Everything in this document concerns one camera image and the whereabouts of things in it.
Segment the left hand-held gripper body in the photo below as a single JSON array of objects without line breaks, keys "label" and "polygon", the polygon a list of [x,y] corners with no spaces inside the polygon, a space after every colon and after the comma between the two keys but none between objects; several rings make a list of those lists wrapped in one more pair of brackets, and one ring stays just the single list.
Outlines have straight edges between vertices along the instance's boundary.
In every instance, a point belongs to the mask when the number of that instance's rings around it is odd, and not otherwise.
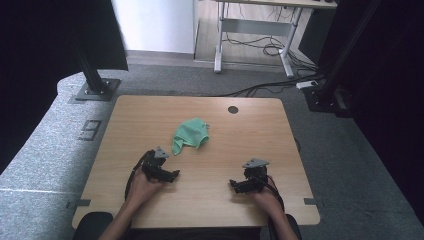
[{"label": "left hand-held gripper body", "polygon": [[155,179],[158,176],[163,176],[162,165],[165,163],[169,155],[158,146],[155,150],[147,151],[142,157],[142,171],[148,180]]}]

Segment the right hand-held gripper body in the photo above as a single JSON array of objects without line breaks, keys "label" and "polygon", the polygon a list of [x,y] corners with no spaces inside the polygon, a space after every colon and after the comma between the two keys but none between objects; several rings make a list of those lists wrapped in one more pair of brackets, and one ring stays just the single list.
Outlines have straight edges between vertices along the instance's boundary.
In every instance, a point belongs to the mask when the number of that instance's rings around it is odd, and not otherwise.
[{"label": "right hand-held gripper body", "polygon": [[262,159],[252,158],[243,165],[246,178],[244,191],[261,191],[268,182],[267,166],[269,162]]}]

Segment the green cloth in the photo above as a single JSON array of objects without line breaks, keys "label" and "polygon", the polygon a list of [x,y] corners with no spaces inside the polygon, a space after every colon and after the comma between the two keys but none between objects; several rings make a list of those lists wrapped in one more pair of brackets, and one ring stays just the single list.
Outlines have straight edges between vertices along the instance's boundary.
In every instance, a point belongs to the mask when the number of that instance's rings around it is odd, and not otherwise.
[{"label": "green cloth", "polygon": [[200,118],[182,122],[173,136],[172,153],[178,155],[184,146],[198,149],[209,140],[209,125]]}]

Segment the person's left hand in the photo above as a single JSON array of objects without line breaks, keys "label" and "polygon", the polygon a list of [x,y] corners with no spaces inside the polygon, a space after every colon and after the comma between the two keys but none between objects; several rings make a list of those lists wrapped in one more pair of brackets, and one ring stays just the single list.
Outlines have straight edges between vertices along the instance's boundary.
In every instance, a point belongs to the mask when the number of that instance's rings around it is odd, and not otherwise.
[{"label": "person's left hand", "polygon": [[138,169],[133,176],[126,203],[132,208],[138,209],[163,187],[163,182],[149,181],[145,173]]}]

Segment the person's right hand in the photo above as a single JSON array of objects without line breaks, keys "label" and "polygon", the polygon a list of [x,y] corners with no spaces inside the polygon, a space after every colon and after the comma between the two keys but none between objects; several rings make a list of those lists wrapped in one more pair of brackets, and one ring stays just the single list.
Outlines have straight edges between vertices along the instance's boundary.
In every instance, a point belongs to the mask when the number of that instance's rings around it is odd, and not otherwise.
[{"label": "person's right hand", "polygon": [[249,192],[248,196],[270,217],[280,216],[284,213],[280,202],[269,188],[264,188],[261,192]]}]

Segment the person's legs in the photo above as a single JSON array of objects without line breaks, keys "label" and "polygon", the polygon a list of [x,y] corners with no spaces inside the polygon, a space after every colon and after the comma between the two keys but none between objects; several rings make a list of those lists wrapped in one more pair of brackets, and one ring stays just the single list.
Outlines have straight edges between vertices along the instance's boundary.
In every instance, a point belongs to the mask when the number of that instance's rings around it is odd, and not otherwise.
[{"label": "person's legs", "polygon": [[[72,240],[98,240],[112,223],[108,212],[90,212],[78,224]],[[136,229],[128,226],[121,240],[279,240],[277,225],[268,218],[268,233],[261,235],[260,227],[253,228],[175,228]]]}]

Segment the black metal stand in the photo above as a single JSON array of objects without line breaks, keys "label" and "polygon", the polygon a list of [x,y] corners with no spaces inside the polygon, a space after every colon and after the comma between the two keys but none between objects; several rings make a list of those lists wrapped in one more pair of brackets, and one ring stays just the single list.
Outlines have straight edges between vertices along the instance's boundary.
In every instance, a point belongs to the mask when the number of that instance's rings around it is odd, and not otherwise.
[{"label": "black metal stand", "polygon": [[85,77],[85,83],[75,95],[75,100],[109,102],[116,92],[120,80],[102,78],[95,66],[94,60],[84,49],[78,38],[74,40],[74,51]]},{"label": "black metal stand", "polygon": [[311,87],[303,91],[308,108],[312,112],[334,113],[339,117],[349,118],[350,93],[342,85],[342,70],[348,66],[347,61],[357,45],[368,22],[372,19],[381,0],[361,0],[365,3],[361,13],[357,14],[356,25],[341,45],[337,54],[326,65],[321,88]]}]

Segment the white power strip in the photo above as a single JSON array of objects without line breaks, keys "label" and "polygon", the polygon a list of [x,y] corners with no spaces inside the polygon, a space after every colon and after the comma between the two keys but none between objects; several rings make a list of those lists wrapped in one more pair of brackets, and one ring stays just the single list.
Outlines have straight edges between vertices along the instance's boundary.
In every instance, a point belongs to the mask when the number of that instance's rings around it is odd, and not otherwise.
[{"label": "white power strip", "polygon": [[316,80],[311,80],[311,81],[296,83],[296,88],[300,90],[300,89],[309,88],[309,87],[317,87],[318,85],[319,83]]}]

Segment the black cabinet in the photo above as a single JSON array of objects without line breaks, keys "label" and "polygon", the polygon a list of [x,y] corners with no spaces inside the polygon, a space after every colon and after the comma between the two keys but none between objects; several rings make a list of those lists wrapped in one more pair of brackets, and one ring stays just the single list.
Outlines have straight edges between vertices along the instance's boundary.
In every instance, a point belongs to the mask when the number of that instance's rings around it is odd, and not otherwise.
[{"label": "black cabinet", "polygon": [[300,52],[316,65],[319,64],[334,14],[331,9],[313,9],[301,38]]}]

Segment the black curtain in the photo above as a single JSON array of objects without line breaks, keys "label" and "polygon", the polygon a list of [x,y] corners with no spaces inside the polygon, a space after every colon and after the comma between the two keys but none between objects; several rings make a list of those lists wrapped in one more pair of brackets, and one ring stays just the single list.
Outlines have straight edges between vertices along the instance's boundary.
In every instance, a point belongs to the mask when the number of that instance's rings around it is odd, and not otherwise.
[{"label": "black curtain", "polygon": [[[338,0],[329,61],[364,5]],[[350,114],[424,225],[424,0],[381,0],[347,64]]]},{"label": "black curtain", "polygon": [[0,174],[81,58],[128,68],[112,0],[0,0]]}]

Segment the white desk frame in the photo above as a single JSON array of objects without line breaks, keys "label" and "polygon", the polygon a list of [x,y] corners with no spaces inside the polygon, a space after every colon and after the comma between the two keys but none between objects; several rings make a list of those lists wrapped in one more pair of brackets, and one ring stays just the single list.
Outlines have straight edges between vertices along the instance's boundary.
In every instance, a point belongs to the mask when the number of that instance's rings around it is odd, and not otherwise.
[{"label": "white desk frame", "polygon": [[[290,64],[288,53],[300,20],[302,11],[310,9],[336,9],[334,0],[215,0],[218,3],[218,40],[215,48],[214,72],[222,71],[222,40],[224,33],[241,33],[254,35],[269,35],[286,37],[287,41],[279,51],[279,58],[288,78],[293,78],[294,73]],[[224,16],[227,3],[269,5],[278,7],[293,7],[294,19],[290,23],[232,19]]]}]

